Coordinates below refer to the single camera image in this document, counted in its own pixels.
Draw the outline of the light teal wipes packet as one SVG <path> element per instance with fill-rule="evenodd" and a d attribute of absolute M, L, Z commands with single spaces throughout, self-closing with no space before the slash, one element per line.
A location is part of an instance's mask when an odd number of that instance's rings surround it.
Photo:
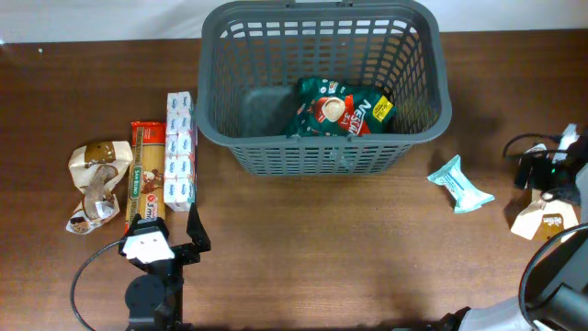
<path fill-rule="evenodd" d="M 427 179 L 449 191 L 456 202 L 454 213 L 475 211 L 483 204 L 494 200 L 492 194 L 477 189 L 463 174 L 459 154 L 429 175 Z"/>

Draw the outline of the green Nescafe coffee bag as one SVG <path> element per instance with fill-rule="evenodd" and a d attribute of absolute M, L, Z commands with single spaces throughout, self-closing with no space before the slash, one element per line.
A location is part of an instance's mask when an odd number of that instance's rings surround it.
<path fill-rule="evenodd" d="M 383 133 L 396 107 L 379 90 L 349 86 L 317 76 L 296 85 L 300 103 L 283 133 L 287 136 L 363 136 Z"/>

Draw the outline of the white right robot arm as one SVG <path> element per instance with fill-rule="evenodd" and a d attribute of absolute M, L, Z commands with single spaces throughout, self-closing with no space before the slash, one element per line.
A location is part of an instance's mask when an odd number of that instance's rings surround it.
<path fill-rule="evenodd" d="M 527 263 L 518 294 L 485 309 L 447 314 L 433 330 L 585 330 L 587 328 L 587 134 L 543 176 L 555 201 L 581 208 L 581 222 L 554 234 Z"/>

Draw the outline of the white tissue multipack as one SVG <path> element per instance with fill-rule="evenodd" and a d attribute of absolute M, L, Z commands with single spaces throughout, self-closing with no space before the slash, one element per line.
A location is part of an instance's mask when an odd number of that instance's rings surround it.
<path fill-rule="evenodd" d="M 167 94 L 164 202 L 173 211 L 189 211 L 197 197 L 198 128 L 188 91 Z"/>

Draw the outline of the brown white snack bag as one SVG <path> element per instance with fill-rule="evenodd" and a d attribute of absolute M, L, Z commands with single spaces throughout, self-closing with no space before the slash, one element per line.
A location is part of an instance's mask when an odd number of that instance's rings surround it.
<path fill-rule="evenodd" d="M 89 234 L 119 213 L 113 189 L 132 160 L 126 141 L 90 143 L 73 151 L 68 168 L 83 198 L 66 224 L 68 232 Z"/>

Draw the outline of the beige brown snack bag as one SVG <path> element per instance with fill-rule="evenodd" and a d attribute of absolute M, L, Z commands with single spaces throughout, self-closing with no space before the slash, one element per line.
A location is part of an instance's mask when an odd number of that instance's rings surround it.
<path fill-rule="evenodd" d="M 532 189 L 530 202 L 516 214 L 510 231 L 526 240 L 546 242 L 555 234 L 578 224 L 570 203 L 546 201 L 539 190 Z"/>

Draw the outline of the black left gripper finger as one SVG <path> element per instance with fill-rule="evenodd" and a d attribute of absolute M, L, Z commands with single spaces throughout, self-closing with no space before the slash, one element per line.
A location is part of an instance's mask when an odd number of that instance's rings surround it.
<path fill-rule="evenodd" d="M 187 235 L 199 253 L 208 252 L 211 249 L 209 236 L 200 220 L 197 204 L 193 202 L 187 218 Z"/>
<path fill-rule="evenodd" d="M 154 232 L 161 232 L 163 235 L 167 235 L 167 227 L 165 226 L 164 219 L 160 217 L 141 219 L 137 215 L 130 225 L 130 235 L 150 234 Z"/>

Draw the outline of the orange spaghetti packet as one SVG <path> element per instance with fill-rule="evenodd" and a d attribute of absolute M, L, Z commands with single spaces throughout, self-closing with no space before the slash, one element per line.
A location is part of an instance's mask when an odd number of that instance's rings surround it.
<path fill-rule="evenodd" d="M 134 121 L 131 124 L 132 162 L 125 230 L 137 214 L 143 219 L 165 218 L 164 159 L 166 124 Z"/>

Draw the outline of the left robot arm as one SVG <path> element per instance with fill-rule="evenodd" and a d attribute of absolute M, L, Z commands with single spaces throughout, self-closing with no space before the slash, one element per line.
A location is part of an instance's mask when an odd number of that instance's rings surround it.
<path fill-rule="evenodd" d="M 129 330 L 193 330 L 183 320 L 184 267 L 197 264 L 211 243 L 199 218 L 196 204 L 187 217 L 190 241 L 169 245 L 164 219 L 136 214 L 119 244 L 119 254 L 143 274 L 125 292 Z"/>

